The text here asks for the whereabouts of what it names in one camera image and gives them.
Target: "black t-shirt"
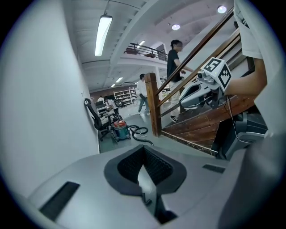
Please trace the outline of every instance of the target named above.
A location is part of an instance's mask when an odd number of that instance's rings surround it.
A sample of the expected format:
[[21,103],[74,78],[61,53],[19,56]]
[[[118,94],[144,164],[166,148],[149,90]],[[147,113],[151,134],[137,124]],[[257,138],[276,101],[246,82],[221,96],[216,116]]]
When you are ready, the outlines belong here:
[[[171,50],[169,53],[168,53],[168,62],[167,62],[167,78],[170,77],[170,75],[176,70],[177,66],[174,62],[175,59],[179,59],[178,57],[178,54],[175,50]],[[173,82],[178,82],[181,80],[181,77],[180,77],[180,72],[178,72],[174,78],[171,80]]]

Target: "person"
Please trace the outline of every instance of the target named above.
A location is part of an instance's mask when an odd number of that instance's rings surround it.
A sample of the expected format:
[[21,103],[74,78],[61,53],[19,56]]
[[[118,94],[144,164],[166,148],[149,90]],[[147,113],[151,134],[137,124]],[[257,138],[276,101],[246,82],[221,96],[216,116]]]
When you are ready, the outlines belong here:
[[234,0],[234,17],[240,29],[242,54],[254,58],[255,71],[231,79],[225,94],[257,95],[254,102],[266,122],[269,136],[285,132],[283,49],[268,22],[248,0]]
[[115,105],[115,102],[112,99],[108,99],[107,97],[104,97],[104,101],[108,104],[108,111],[113,110],[115,114],[119,114],[119,108]]
[[147,100],[147,90],[146,90],[146,84],[144,79],[144,74],[140,75],[140,80],[137,83],[136,87],[136,94],[140,97],[140,104],[138,108],[138,114],[140,114],[140,111],[142,109],[143,104],[145,103],[147,114],[150,114],[150,109],[148,105]]
[[104,102],[104,98],[102,97],[102,95],[98,98],[97,100],[98,102],[103,101]]
[[[183,43],[179,40],[172,40],[171,41],[171,51],[168,53],[168,61],[167,61],[167,78],[169,78],[172,73],[176,70],[176,68],[181,64],[179,57],[178,57],[178,52],[182,51],[183,49]],[[193,69],[185,66],[183,68],[186,71],[193,72]],[[180,76],[180,73],[178,72],[170,81],[169,87],[170,91],[173,91],[182,81],[183,77]],[[178,104],[180,98],[180,92],[175,93],[172,96],[171,99],[171,107],[175,106]],[[177,122],[177,117],[178,117],[178,109],[172,110],[171,111],[171,120],[173,122]]]

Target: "white shirt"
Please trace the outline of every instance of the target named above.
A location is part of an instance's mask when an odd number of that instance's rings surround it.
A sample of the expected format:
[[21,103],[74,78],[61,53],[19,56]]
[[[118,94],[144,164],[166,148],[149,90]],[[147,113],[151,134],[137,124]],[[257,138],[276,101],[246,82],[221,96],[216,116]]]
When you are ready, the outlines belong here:
[[118,107],[115,105],[114,101],[112,99],[107,100],[107,104],[109,106],[112,106],[113,110],[117,109]]
[[136,87],[136,94],[142,94],[144,97],[147,97],[147,90],[145,81],[139,80]]
[[286,59],[283,48],[266,19],[252,3],[235,0],[234,6],[243,55],[263,59],[265,64],[267,86],[254,102],[270,136],[286,132]]
[[99,99],[97,100],[98,102],[103,101],[104,102],[104,98],[99,97]]

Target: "robotic arm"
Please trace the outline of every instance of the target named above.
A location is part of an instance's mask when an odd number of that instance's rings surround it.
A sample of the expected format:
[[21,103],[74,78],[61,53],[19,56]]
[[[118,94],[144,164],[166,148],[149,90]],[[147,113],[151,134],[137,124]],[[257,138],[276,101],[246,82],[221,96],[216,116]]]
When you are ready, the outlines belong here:
[[212,57],[198,71],[196,80],[184,89],[179,103],[182,107],[194,108],[206,102],[214,109],[224,96],[230,79],[231,73],[225,60]]

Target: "fluorescent light fixture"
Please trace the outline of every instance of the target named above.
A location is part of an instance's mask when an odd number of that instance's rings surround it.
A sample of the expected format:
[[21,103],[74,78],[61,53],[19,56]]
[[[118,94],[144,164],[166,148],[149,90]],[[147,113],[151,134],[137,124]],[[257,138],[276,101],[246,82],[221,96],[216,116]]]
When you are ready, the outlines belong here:
[[140,45],[143,45],[144,42],[145,42],[145,41],[142,41],[142,42],[137,46],[137,48],[139,48]]
[[97,29],[97,40],[95,44],[95,56],[101,56],[104,46],[104,42],[112,22],[112,17],[103,15],[100,17],[99,25]]
[[178,24],[174,24],[172,26],[172,30],[178,30],[179,28],[180,28],[180,25],[178,25]]
[[227,11],[227,8],[226,8],[225,6],[220,5],[220,6],[218,7],[218,12],[219,12],[219,13],[225,13],[226,11]]
[[116,83],[118,83],[122,79],[123,79],[123,77],[120,77],[118,80],[116,80]]

